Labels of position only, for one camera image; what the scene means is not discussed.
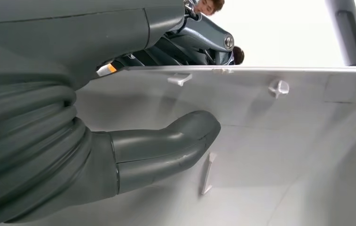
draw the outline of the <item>brown hair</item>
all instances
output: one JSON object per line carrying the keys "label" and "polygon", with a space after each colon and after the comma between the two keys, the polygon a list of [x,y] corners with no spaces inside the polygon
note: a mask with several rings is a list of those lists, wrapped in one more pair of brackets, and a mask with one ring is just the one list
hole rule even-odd
{"label": "brown hair", "polygon": [[216,13],[218,11],[220,11],[223,7],[223,4],[225,4],[225,0],[211,0],[214,4],[214,12]]}
{"label": "brown hair", "polygon": [[235,58],[235,65],[240,65],[244,61],[244,51],[240,47],[235,46],[233,48],[233,57]]}

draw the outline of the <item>white wall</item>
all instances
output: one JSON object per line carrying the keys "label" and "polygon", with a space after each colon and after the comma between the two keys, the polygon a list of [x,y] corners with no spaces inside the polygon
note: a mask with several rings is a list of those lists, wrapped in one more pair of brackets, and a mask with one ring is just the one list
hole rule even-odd
{"label": "white wall", "polygon": [[225,0],[210,18],[233,34],[243,65],[344,65],[324,0]]}
{"label": "white wall", "polygon": [[[312,71],[197,70],[183,87],[153,71],[92,81],[76,103],[92,130],[160,129],[212,112],[222,125],[209,150],[214,187],[199,195],[204,156],[152,186],[19,226],[356,225],[356,73]],[[291,85],[285,98],[268,94],[274,76]]]}

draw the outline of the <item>orange label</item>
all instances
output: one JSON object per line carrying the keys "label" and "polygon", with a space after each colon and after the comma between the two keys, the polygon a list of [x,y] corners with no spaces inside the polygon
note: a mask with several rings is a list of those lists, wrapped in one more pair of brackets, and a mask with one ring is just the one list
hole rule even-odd
{"label": "orange label", "polygon": [[113,73],[113,72],[116,72],[117,70],[115,69],[115,67],[111,64],[107,65],[107,67],[109,68],[110,72]]}

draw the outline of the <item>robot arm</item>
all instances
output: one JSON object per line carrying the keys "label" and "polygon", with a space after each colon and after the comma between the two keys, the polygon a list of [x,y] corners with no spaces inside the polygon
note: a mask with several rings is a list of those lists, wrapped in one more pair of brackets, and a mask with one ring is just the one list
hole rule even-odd
{"label": "robot arm", "polygon": [[113,197],[199,160],[220,131],[208,112],[161,130],[91,132],[73,106],[99,65],[153,45],[183,15],[181,0],[0,0],[0,222]]}

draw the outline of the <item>white panel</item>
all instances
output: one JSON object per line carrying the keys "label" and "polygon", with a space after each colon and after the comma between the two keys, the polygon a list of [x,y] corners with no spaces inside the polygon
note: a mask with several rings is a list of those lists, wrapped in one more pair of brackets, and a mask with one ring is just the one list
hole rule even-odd
{"label": "white panel", "polygon": [[[168,83],[176,72],[193,78]],[[213,113],[222,123],[209,149],[218,155],[213,189],[200,195],[206,154],[153,186],[23,225],[356,225],[356,103],[325,101],[328,76],[340,74],[356,81],[353,68],[238,67],[130,68],[93,80],[76,103],[93,130],[160,129],[192,110]],[[291,86],[278,100],[268,94],[275,77]]]}

